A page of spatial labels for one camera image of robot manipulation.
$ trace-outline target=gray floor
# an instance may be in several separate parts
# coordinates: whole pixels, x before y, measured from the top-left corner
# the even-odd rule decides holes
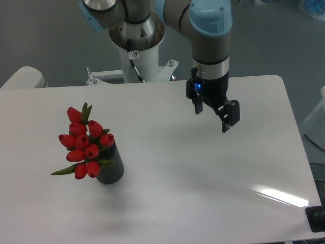
[[[77,2],[0,0],[0,86],[23,66],[40,70],[51,87],[84,85],[87,65],[120,69],[108,33],[93,33]],[[296,0],[258,6],[244,0],[233,7],[233,17],[230,75],[281,76],[300,124],[325,85],[325,21],[303,14]],[[160,65],[176,59],[178,79],[190,77],[188,40],[167,27],[159,52]],[[274,118],[281,119],[276,111]],[[325,147],[324,140],[318,143]],[[323,152],[304,144],[310,162],[325,163]]]

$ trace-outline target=tulip bouquet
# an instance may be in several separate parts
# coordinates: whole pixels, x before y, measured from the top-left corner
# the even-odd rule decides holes
[[[87,174],[95,178],[100,173],[101,166],[114,163],[113,160],[100,157],[101,152],[114,144],[114,136],[109,134],[109,129],[103,129],[96,121],[88,120],[91,109],[92,105],[88,107],[85,103],[81,112],[72,107],[67,110],[71,122],[69,134],[59,135],[59,140],[70,151],[67,160],[77,163],[51,175],[74,173],[76,179],[82,179]]]

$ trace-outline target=robotic arm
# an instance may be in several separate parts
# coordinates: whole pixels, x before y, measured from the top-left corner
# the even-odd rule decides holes
[[[164,38],[164,24],[150,13],[149,0],[83,0],[82,5],[91,14],[88,20],[97,22],[98,28],[109,28],[112,41],[130,53],[131,65],[132,51],[149,50]],[[192,43],[194,68],[186,83],[186,95],[192,99],[196,114],[203,110],[204,102],[220,117],[222,131],[226,132],[240,120],[239,102],[226,96],[230,0],[156,0],[156,13]]]

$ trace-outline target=red tulip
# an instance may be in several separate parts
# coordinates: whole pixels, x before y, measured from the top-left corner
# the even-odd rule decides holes
[[[87,174],[91,178],[95,178],[100,173],[101,167],[96,161],[89,162],[86,165]]]
[[[81,123],[81,112],[77,109],[70,107],[67,110],[67,114],[71,123]]]
[[[102,146],[111,146],[114,143],[114,136],[112,134],[105,134],[100,138]]]
[[[84,135],[87,132],[87,126],[85,126],[81,123],[74,122],[74,123],[70,124],[69,130],[75,136]]]
[[[103,134],[103,127],[96,121],[89,121],[89,133],[93,137],[100,137]]]
[[[59,135],[59,140],[66,148],[75,147],[76,137],[72,135]]]
[[[77,149],[85,149],[89,146],[89,138],[87,135],[80,135],[76,138],[76,147]]]
[[[100,150],[96,144],[91,144],[85,150],[86,157],[89,159],[94,159],[100,154]]]
[[[85,163],[78,164],[75,169],[75,178],[82,179],[86,176],[86,174],[87,174],[86,164]]]
[[[80,149],[75,149],[68,153],[67,160],[69,162],[80,162],[85,159],[85,152]]]

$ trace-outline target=light blue joint cover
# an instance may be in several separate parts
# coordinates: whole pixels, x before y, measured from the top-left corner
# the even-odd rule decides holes
[[[166,0],[156,0],[156,7],[155,7],[156,14],[163,23],[165,23],[165,19],[164,19],[165,2]]]
[[[210,37],[220,37],[233,26],[230,0],[192,0],[189,21],[198,32]]]
[[[95,20],[95,18],[89,13],[88,9],[83,5],[82,1],[78,2],[78,6],[93,31],[97,33],[102,32],[104,28],[102,28],[101,25],[98,24],[98,22]]]

